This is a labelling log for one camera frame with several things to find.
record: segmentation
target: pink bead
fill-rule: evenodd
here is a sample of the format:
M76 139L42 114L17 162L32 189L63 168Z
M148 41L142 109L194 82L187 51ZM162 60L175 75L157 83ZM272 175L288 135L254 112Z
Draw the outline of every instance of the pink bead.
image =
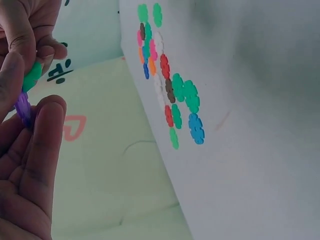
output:
M141 47L142 46L142 38L141 38L140 30L137 32L136 37L137 37L137 40L138 40L138 45L139 45L139 47Z
M150 55L153 61L157 61L158 53L156 51L156 44L154 39L150 40Z

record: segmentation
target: red line mark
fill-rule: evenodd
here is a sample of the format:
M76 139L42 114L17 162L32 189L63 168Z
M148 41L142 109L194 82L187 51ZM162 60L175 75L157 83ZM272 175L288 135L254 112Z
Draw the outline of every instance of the red line mark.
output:
M70 121L79 121L79 125L75 133L72 135L72 127L70 125L64 125L63 126L63 132L64 132L64 140L67 142L74 142L77 140L83 131L85 130L87 117L84 115L69 115L65 117L64 122L70 122Z
M228 111L227 114L222 119L222 121L219 124L216 125L216 127L214 129L215 131L219 131L224 126L224 124L225 124L227 118L229 117L230 113L231 113L231 111Z

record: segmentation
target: white paper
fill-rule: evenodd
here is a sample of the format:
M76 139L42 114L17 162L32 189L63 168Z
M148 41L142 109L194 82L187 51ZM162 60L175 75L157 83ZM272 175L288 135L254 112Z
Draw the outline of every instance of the white paper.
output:
M157 2L161 28L155 0L120 0L122 49L194 239L320 239L320 2ZM183 127L172 147L139 60L140 4L171 76L197 87L203 145L178 103Z

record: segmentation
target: hand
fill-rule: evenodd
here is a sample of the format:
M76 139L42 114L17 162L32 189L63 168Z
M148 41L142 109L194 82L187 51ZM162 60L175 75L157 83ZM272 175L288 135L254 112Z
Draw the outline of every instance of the hand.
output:
M9 53L0 72L0 239L51 240L55 174L66 116L59 96L32 107L33 130L14 115L21 92L23 58Z
M23 56L25 74L36 57L44 74L53 59L67 56L67 48L52 36L60 6L61 0L0 0L0 68L11 51Z

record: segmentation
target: fingernail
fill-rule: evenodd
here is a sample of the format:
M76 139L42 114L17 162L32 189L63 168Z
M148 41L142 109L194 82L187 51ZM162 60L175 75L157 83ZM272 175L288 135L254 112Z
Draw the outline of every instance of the fingernail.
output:
M3 61L1 71L14 69L19 62L19 58L21 58L19 53L9 52Z

